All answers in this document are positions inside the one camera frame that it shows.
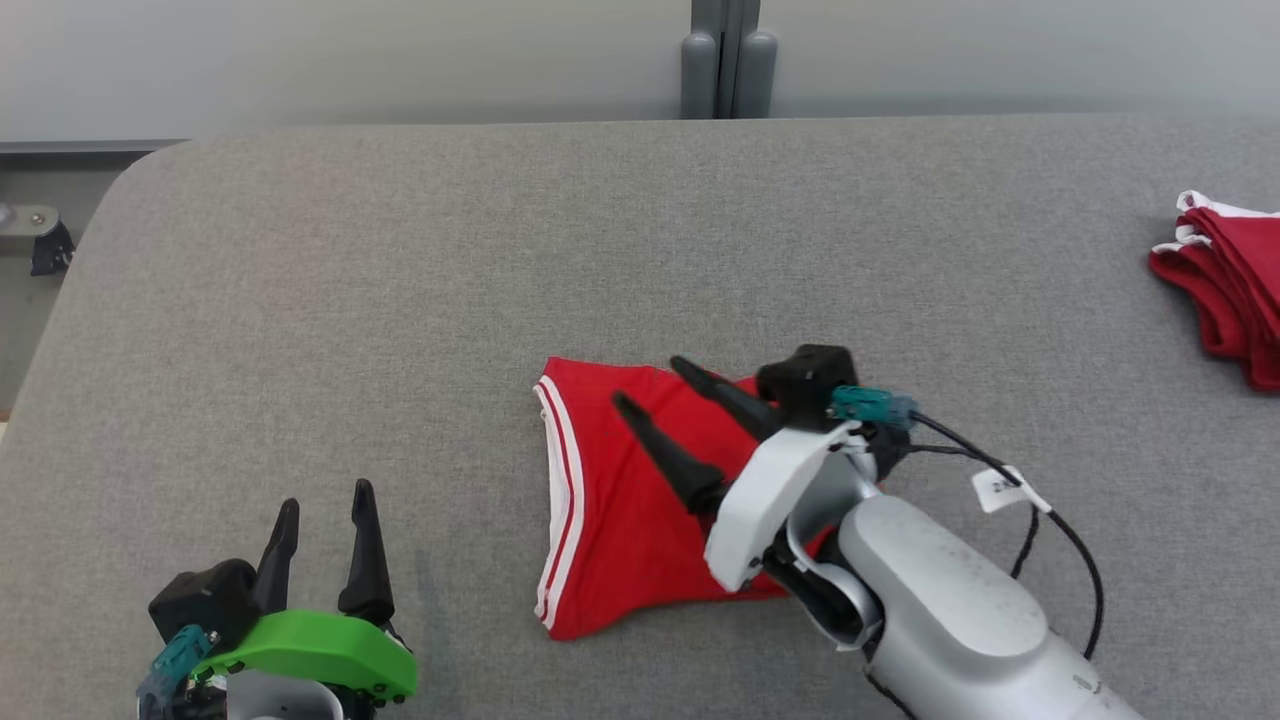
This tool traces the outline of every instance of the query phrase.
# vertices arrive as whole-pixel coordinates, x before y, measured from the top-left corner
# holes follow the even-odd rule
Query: red cloth
[[[739,383],[754,392],[754,380]],[[675,374],[552,357],[534,392],[550,465],[550,552],[535,612],[552,639],[600,630],[640,607],[777,597],[760,575],[728,593],[703,561],[705,538],[614,410],[621,389],[654,423],[730,480],[756,442]]]
[[[1152,249],[1152,272],[1190,293],[1208,352],[1239,361],[1252,388],[1280,391],[1280,214],[1194,191],[1179,209],[1176,241]]]

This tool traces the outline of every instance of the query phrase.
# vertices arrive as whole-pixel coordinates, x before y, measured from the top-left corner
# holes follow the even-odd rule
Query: gray tablecloth
[[[1148,717],[1280,714],[1276,400],[1146,251],[1179,191],[1280,208],[1280,124],[1132,117],[291,129],[151,155],[93,219],[0,446],[0,716],[120,717],[179,570],[302,503],[332,610],[379,492],[421,697],[390,717],[895,717],[790,601],[547,639],[549,355],[748,374],[805,341],[1016,464],[1107,582]],[[997,562],[973,466],[892,488]],[[1088,578],[1025,583],[1083,644]]]

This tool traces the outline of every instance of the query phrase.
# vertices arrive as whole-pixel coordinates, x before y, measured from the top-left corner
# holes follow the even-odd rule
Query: gray table surface
[[[1016,464],[1107,580],[1096,662],[1148,717],[1280,715],[1276,400],[1198,347],[1146,251],[1179,191],[1280,208],[1280,124],[1137,117],[242,133],[128,170],[0,446],[0,716],[120,717],[179,570],[302,503],[292,603],[344,582],[374,480],[421,697],[389,717],[895,717],[788,601],[532,614],[548,355],[746,374],[854,348]],[[892,487],[997,562],[973,468]],[[1083,643],[1080,561],[1024,582]]]

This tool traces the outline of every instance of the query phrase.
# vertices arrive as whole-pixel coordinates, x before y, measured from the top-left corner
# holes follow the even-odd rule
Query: cabinet door
[[[763,0],[773,117],[1271,109],[1280,4]]]
[[[678,117],[689,0],[8,0],[0,143]]]

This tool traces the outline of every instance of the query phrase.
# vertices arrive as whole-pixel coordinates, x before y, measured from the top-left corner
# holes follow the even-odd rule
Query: white tag
[[[1023,482],[1021,487],[1015,486],[1009,482],[1007,478],[997,473],[993,468],[987,468],[986,470],[978,473],[973,477],[973,489],[978,493],[978,502],[982,503],[982,509],[986,512],[995,512],[1001,507],[1007,507],[1015,502],[1028,501],[1042,512],[1048,512],[1053,510],[1050,503],[1044,502],[1036,488],[1023,478],[1023,474],[1018,471],[1018,468],[1012,465],[1005,465],[1009,474]]]

